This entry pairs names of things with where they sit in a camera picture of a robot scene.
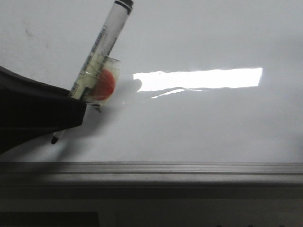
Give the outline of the black marker-holding gripper finger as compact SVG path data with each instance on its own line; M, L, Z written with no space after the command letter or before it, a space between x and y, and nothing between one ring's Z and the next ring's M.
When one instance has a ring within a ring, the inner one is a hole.
M0 152L82 125L86 104L69 91L0 69Z

